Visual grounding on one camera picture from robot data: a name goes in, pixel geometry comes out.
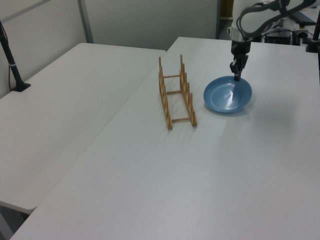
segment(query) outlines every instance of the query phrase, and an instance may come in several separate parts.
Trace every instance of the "white tabletop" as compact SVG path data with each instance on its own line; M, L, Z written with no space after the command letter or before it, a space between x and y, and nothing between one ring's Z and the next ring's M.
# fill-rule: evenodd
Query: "white tabletop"
M252 100L222 115L203 91L230 75L230 48L179 38L162 65L176 74L183 54L198 127L167 130L154 68L12 239L317 240L318 55L253 43Z
M82 43L0 100L0 205L36 208L162 50Z

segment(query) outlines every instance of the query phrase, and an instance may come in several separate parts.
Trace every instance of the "blue plate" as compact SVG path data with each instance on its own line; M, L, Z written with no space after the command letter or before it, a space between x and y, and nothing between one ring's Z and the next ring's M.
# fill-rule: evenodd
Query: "blue plate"
M243 109L252 97L252 88L244 80L223 76L209 83L203 93L208 108L219 113L235 113Z

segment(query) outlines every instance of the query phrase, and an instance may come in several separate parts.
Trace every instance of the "white wall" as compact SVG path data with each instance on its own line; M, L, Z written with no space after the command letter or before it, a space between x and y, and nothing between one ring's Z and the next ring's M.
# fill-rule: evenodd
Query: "white wall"
M95 44L168 48L178 37L216 38L218 0L86 0Z
M86 42L77 0L50 0L2 24L24 81ZM0 47L0 98L8 92L8 62Z

